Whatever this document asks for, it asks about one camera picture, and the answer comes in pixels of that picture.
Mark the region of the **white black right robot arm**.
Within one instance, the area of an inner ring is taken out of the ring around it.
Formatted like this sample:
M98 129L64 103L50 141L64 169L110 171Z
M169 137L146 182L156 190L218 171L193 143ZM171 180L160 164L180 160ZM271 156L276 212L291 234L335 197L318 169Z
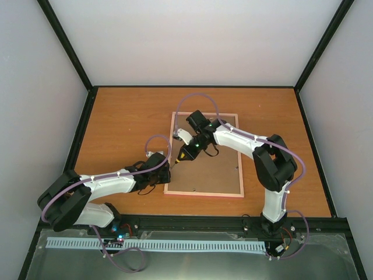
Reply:
M269 138L250 134L220 117L210 121L199 110L186 121L195 135L179 128L175 121L173 138L184 142L175 161L193 161L210 145L225 146L252 159L258 180L265 188L261 228L268 236L278 233L287 218L286 197L297 171L294 154L283 139L276 134Z

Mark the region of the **yellow handled screwdriver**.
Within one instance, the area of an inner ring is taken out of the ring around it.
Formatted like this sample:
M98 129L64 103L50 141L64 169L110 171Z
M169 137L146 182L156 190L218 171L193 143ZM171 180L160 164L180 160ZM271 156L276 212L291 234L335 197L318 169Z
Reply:
M171 168L173 168L175 165L177 165L177 164L180 163L181 161L184 161L185 158L186 158L186 154L185 154L184 152L181 151L181 152L178 154L178 156L176 157L176 159L175 159L175 161L174 161L174 163L173 163L173 165L172 165Z

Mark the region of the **pink picture frame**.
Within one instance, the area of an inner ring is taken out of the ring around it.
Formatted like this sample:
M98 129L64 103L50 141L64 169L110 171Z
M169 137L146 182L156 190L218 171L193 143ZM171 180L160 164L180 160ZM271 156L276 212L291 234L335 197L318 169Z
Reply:
M243 198L241 154L225 146L212 146L194 161L175 164L171 181L164 186L167 195L194 195Z

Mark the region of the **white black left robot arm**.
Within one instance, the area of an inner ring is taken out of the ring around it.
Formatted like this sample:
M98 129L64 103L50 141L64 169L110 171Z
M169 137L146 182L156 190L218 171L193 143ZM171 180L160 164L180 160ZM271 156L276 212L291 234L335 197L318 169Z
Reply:
M156 152L145 162L112 173L79 175L74 170L65 171L40 195L37 205L41 209L41 220L56 232L73 225L93 225L114 235L121 228L120 214L111 203L99 205L93 200L119 193L138 193L170 180L169 161Z

